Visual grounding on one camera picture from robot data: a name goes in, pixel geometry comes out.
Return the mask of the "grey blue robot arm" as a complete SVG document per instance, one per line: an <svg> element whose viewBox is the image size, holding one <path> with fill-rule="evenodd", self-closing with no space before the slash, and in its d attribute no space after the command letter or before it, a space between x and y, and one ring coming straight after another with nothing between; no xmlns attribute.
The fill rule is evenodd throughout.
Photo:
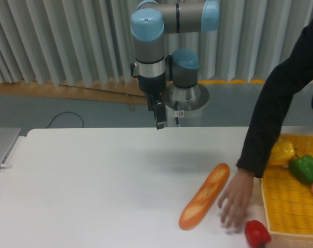
<svg viewBox="0 0 313 248"><path fill-rule="evenodd" d="M142 1L131 15L135 62L131 75L145 94L157 129L197 127L210 94L198 82L199 59L194 51L165 53L165 34L206 33L219 26L216 1L159 4Z"/></svg>

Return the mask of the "black sleeved forearm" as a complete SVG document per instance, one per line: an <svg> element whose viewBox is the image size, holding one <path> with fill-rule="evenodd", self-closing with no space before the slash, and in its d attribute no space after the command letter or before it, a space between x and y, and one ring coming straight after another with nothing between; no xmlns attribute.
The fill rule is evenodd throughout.
<svg viewBox="0 0 313 248"><path fill-rule="evenodd" d="M276 66L264 83L236 165L236 177L262 177L293 96L312 80L313 18L303 28L289 58Z"/></svg>

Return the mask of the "person's bare hand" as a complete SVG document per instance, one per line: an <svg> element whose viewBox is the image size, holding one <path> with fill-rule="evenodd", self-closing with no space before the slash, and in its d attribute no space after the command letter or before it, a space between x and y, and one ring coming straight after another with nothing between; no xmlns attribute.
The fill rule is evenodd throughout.
<svg viewBox="0 0 313 248"><path fill-rule="evenodd" d="M240 229L252 196L255 174L238 168L218 201L220 222L225 228Z"/></svg>

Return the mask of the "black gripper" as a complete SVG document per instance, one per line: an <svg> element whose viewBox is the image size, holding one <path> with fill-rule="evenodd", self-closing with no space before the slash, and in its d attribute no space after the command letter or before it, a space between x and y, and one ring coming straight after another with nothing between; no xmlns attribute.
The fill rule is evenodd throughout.
<svg viewBox="0 0 313 248"><path fill-rule="evenodd" d="M166 88L166 74L162 73L156 77L138 76L139 89L147 94L147 105L149 111L154 111L156 122L156 129L164 128L166 121L166 105L165 103L158 103L154 105L154 99L157 99L161 92Z"/></svg>

